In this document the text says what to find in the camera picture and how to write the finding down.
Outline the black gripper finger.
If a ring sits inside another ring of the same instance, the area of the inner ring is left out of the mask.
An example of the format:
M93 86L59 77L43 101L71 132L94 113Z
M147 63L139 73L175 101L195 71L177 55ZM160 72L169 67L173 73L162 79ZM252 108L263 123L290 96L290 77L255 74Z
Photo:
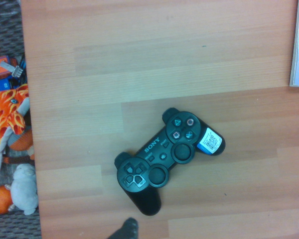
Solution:
M108 239L138 239L139 224L134 218L128 218L123 225L116 230Z

